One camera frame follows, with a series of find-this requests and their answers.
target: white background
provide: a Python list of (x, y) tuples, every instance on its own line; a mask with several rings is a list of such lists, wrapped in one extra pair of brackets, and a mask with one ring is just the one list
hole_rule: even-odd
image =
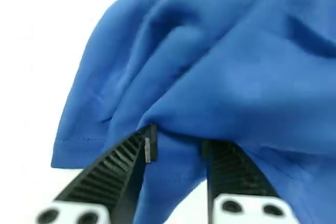
[[(0, 0), (2, 223), (33, 223), (79, 173), (50, 168), (52, 145), (85, 44), (114, 1)], [(203, 183), (166, 223), (205, 224), (206, 216)]]

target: screw hole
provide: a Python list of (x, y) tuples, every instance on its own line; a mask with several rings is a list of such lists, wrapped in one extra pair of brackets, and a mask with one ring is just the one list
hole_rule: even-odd
[(243, 212), (243, 208), (241, 207), (241, 205), (233, 200), (228, 200), (224, 202), (222, 208), (224, 211), (228, 212)]
[(283, 211), (280, 208), (278, 208), (274, 205), (266, 205), (264, 207), (264, 212), (269, 214), (269, 215), (274, 215), (274, 216), (283, 216), (284, 215)]
[(39, 224), (49, 224), (52, 223), (54, 220), (56, 220), (57, 216), (58, 216), (57, 209), (49, 209), (44, 211), (38, 216), (37, 222)]
[(87, 212), (83, 214), (77, 224), (96, 224), (98, 221), (98, 215), (94, 212)]

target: seam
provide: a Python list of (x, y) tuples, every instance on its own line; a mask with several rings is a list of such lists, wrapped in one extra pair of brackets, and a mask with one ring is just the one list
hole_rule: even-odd
[(286, 173), (284, 170), (282, 170), (281, 168), (279, 168), (278, 166), (275, 166), (274, 164), (271, 164), (269, 162), (267, 162), (264, 158), (260, 157), (259, 155), (249, 152), (251, 155), (255, 156), (256, 158), (258, 158), (259, 160), (263, 161), (264, 163), (266, 163), (267, 165), (273, 167), (275, 170), (281, 172), (283, 175), (287, 176), (288, 178), (292, 179), (292, 180), (296, 180), (298, 182), (302, 182), (299, 178), (293, 177), (292, 175)]
[(56, 139), (56, 142), (61, 142), (61, 143), (71, 143), (73, 141), (106, 142), (106, 139), (103, 139), (103, 138), (71, 138), (69, 140)]

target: blue fabric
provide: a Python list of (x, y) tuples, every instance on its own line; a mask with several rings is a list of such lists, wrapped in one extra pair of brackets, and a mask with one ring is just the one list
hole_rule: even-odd
[(52, 166), (85, 167), (155, 123), (134, 223), (163, 223), (205, 178), (196, 137), (238, 143), (302, 224), (334, 223), (335, 17), (335, 0), (117, 1), (87, 43)]

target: blue cloth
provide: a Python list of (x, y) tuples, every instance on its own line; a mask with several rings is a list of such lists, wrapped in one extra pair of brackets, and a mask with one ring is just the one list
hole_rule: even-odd
[(204, 180), (196, 137), (238, 143), (302, 224), (334, 223), (335, 18), (335, 0), (118, 0), (87, 43), (52, 167), (85, 167), (155, 123), (134, 223), (163, 223)]

